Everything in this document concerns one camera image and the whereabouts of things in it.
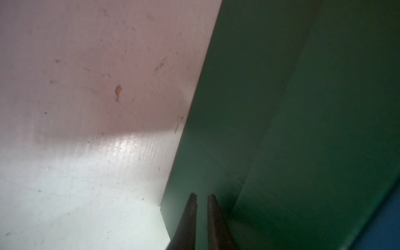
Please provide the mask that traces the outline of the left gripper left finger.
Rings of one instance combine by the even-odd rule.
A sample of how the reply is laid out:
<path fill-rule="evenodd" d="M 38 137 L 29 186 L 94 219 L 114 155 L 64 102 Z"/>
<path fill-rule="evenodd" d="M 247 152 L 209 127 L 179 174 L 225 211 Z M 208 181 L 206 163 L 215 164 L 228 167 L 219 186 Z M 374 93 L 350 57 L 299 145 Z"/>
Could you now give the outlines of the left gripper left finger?
<path fill-rule="evenodd" d="M 195 250 L 197 206 L 197 195 L 191 193 L 166 250 Z"/>

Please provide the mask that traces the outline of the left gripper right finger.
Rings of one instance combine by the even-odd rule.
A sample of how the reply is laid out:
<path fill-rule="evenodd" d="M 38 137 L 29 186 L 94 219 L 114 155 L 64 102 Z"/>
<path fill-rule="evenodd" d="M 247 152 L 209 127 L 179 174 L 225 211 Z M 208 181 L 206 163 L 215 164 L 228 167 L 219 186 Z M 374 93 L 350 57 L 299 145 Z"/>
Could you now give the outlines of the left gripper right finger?
<path fill-rule="evenodd" d="M 209 250 L 238 250 L 215 195 L 207 198 Z"/>

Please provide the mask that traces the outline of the blue shoebox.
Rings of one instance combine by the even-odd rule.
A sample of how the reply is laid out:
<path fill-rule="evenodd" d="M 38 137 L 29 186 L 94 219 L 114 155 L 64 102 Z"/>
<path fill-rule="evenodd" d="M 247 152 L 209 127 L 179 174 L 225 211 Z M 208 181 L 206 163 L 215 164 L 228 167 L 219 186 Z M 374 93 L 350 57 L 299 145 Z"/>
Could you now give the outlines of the blue shoebox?
<path fill-rule="evenodd" d="M 397 183 L 361 235 L 352 250 L 398 250 L 400 248 L 400 184 Z"/>

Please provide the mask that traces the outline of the green shoebox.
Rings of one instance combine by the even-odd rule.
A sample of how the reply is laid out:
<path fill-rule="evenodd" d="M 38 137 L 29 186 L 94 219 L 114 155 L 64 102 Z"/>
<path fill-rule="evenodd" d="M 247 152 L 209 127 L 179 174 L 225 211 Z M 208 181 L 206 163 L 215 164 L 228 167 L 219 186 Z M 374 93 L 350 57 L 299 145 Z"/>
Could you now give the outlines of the green shoebox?
<path fill-rule="evenodd" d="M 400 180 L 399 1 L 223 1 L 161 214 L 241 250 L 351 250 Z"/>

